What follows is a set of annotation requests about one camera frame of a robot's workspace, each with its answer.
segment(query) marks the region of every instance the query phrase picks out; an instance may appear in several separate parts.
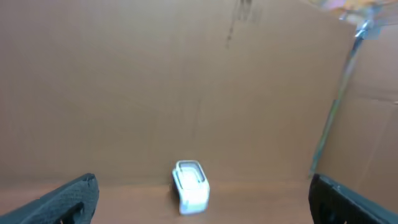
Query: cardboard box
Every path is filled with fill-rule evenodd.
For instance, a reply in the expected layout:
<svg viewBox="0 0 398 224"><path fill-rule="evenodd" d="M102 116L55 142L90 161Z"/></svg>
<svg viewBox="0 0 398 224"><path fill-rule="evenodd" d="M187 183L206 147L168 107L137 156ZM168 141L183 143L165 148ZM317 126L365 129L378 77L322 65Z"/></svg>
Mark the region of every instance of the cardboard box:
<svg viewBox="0 0 398 224"><path fill-rule="evenodd" d="M0 177L305 180L354 27L291 0L6 1Z"/></svg>
<svg viewBox="0 0 398 224"><path fill-rule="evenodd" d="M365 40L318 171L398 212L398 26Z"/></svg>

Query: small white box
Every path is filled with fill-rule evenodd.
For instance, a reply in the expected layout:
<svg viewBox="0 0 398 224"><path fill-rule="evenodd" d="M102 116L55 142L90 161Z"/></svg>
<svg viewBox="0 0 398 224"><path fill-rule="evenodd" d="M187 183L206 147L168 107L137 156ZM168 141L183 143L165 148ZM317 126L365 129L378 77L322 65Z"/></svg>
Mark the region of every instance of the small white box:
<svg viewBox="0 0 398 224"><path fill-rule="evenodd" d="M180 213L190 215L207 208L210 186L198 161L178 161L172 172L180 196Z"/></svg>

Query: brown cardboard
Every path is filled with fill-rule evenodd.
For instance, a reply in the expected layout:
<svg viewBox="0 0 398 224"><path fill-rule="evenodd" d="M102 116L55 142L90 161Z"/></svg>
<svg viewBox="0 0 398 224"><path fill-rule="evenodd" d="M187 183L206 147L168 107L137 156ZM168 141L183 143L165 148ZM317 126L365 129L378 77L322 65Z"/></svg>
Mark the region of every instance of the brown cardboard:
<svg viewBox="0 0 398 224"><path fill-rule="evenodd" d="M303 180L354 27L291 0L3 1L0 177Z"/></svg>
<svg viewBox="0 0 398 224"><path fill-rule="evenodd" d="M61 185L32 184L0 188L0 214L41 197ZM308 181L211 183L209 207L198 215L180 215L168 185L100 184L92 223L311 223Z"/></svg>
<svg viewBox="0 0 398 224"><path fill-rule="evenodd" d="M320 159L326 173L398 212L398 26L365 40Z"/></svg>

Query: white plastic container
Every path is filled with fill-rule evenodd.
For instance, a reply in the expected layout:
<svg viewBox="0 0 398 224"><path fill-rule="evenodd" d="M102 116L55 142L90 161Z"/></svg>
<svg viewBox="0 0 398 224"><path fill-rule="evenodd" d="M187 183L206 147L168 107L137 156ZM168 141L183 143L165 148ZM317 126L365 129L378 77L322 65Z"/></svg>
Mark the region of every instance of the white plastic container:
<svg viewBox="0 0 398 224"><path fill-rule="evenodd" d="M198 161L178 161L172 171L180 196L180 213L191 215L207 208L210 186Z"/></svg>

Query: cardboard wall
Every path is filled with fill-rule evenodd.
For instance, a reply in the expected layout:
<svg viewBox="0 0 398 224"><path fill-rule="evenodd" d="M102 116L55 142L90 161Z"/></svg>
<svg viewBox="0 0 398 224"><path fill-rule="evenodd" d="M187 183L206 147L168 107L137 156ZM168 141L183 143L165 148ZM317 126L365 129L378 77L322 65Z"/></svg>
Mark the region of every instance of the cardboard wall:
<svg viewBox="0 0 398 224"><path fill-rule="evenodd" d="M354 27L291 0L2 1L0 177L302 180Z"/></svg>
<svg viewBox="0 0 398 224"><path fill-rule="evenodd" d="M364 41L318 171L398 213L397 36Z"/></svg>

